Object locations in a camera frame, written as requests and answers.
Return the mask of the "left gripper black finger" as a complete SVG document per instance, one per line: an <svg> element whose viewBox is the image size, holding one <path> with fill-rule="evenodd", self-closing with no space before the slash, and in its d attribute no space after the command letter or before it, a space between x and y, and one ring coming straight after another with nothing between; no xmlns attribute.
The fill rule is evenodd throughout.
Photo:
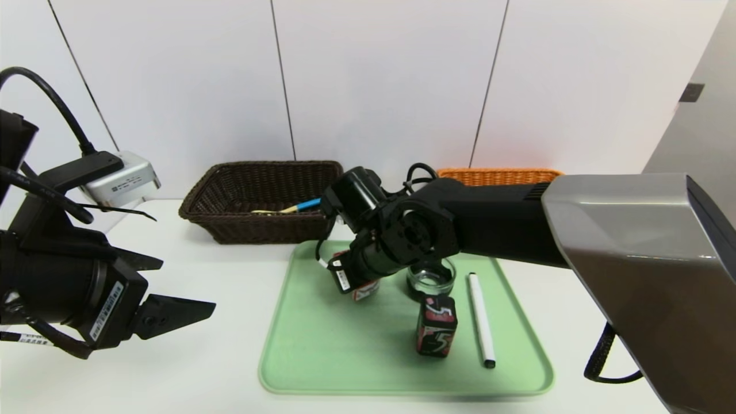
<svg viewBox="0 0 736 414"><path fill-rule="evenodd" d="M113 249L116 254L113 269L116 271L155 271L163 267L164 262L161 259L119 247L113 247Z"/></svg>
<svg viewBox="0 0 736 414"><path fill-rule="evenodd" d="M216 304L207 301L150 294L136 312L133 333L149 340L207 320L215 309Z"/></svg>

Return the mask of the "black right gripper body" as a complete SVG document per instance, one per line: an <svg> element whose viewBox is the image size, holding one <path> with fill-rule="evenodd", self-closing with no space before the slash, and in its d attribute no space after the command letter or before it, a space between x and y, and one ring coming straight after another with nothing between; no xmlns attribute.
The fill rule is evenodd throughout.
<svg viewBox="0 0 736 414"><path fill-rule="evenodd" d="M380 288L379 280L373 280L358 286L355 282L349 280L347 273L343 268L343 259L347 259L348 251L339 251L333 254L333 258L328 262L328 269L336 278L336 283L343 294L375 294Z"/></svg>

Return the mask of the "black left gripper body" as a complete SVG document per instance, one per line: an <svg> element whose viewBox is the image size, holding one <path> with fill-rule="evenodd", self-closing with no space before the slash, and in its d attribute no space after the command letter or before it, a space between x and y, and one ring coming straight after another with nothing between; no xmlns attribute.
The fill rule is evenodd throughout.
<svg viewBox="0 0 736 414"><path fill-rule="evenodd" d="M92 350L131 337L131 323L148 283L142 271L116 271L105 256L67 256L20 246L2 232L2 324L28 325L50 339L57 325L76 330Z"/></svg>

